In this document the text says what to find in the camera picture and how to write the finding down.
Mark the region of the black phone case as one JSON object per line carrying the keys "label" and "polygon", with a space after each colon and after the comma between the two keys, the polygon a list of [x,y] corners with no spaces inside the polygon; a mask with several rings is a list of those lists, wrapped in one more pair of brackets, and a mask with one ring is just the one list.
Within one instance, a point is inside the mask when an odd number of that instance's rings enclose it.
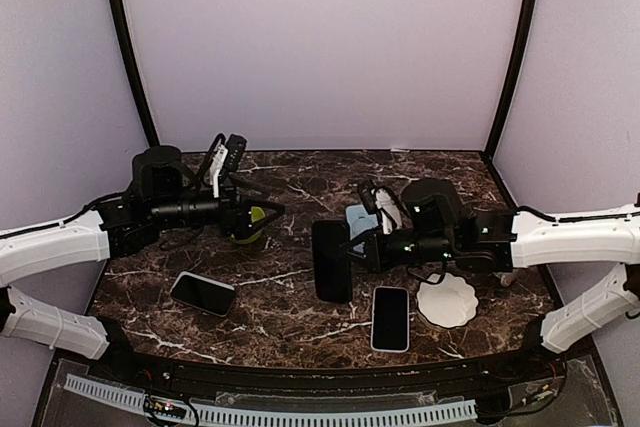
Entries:
{"label": "black phone case", "polygon": [[349,240],[344,220],[318,220],[312,225],[312,257],[315,292],[324,302],[347,304],[352,300],[350,263],[338,256],[339,247]]}

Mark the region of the light blue phone case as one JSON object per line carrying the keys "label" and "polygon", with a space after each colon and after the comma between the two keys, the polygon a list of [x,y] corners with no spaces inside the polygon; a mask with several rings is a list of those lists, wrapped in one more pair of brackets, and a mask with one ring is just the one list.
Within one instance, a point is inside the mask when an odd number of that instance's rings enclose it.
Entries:
{"label": "light blue phone case", "polygon": [[367,230],[380,227],[379,211],[369,213],[362,204],[347,206],[345,215],[351,239]]}

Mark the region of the dark screen phone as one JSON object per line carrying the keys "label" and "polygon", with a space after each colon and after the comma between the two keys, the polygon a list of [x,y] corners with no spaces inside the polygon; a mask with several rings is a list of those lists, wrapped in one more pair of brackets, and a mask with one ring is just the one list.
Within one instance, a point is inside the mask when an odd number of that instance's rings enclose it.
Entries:
{"label": "dark screen phone", "polygon": [[237,291],[234,286],[183,271],[170,289],[174,301],[219,317],[228,315]]}

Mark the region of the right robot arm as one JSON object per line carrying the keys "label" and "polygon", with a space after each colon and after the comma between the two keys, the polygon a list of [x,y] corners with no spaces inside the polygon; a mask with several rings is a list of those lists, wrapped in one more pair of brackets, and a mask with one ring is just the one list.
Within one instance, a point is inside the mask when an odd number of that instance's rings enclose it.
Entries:
{"label": "right robot arm", "polygon": [[637,204],[563,214],[528,206],[473,214],[449,180],[422,178],[385,200],[379,191],[370,181],[358,187],[378,226],[345,237],[330,249],[331,257],[357,262],[369,272],[449,262],[500,274],[546,264],[612,263],[612,270],[577,299],[528,324],[524,348],[510,360],[511,373],[521,381],[547,367],[549,352],[560,354],[639,308]]}

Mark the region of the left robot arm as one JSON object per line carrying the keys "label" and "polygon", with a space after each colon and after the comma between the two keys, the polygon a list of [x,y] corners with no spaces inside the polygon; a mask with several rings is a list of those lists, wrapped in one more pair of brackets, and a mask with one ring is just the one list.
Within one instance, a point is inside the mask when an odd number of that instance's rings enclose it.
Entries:
{"label": "left robot arm", "polygon": [[156,243],[163,231],[216,225],[236,242],[249,240],[282,217],[285,207],[271,202],[235,177],[244,154],[244,138],[233,135],[214,146],[197,171],[169,145],[151,147],[132,160],[132,181],[123,192],[108,194],[78,213],[49,223],[8,230],[1,235],[1,334],[101,359],[120,383],[141,374],[140,359],[119,323],[74,314],[38,301],[14,282],[83,262],[128,257]]}

